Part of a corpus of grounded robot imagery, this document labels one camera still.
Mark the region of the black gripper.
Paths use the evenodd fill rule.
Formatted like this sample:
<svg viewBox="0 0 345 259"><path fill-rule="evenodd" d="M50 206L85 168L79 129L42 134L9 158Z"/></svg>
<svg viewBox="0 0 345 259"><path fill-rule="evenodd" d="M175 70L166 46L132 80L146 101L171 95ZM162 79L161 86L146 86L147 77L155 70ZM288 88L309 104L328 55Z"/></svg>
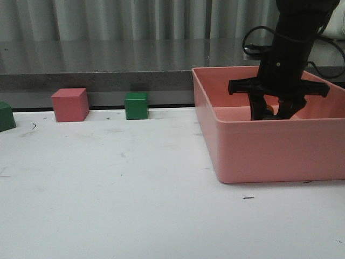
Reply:
<svg viewBox="0 0 345 259"><path fill-rule="evenodd" d="M326 83L301 79L313 44L313 40L297 43L275 37L263 53L256 77L229 81L229 94L249 94L251 120L269 118L265 94L279 98L277 119L290 119L303 109L305 95L327 96L330 87Z"/></svg>

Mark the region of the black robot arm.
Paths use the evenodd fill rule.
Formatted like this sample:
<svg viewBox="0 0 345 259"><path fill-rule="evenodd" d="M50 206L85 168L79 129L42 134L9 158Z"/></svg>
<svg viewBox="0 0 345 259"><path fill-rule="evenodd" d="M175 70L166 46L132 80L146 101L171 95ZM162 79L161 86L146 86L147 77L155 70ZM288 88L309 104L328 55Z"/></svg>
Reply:
<svg viewBox="0 0 345 259"><path fill-rule="evenodd" d="M303 109L307 95L326 97L329 86L303 80L313 44L322 39L339 1L277 1L280 12L274 30L263 26L274 37L272 44L246 45L246 55L260 60L256 77L230 80L229 94L246 93L250 102L251 120L290 119Z"/></svg>

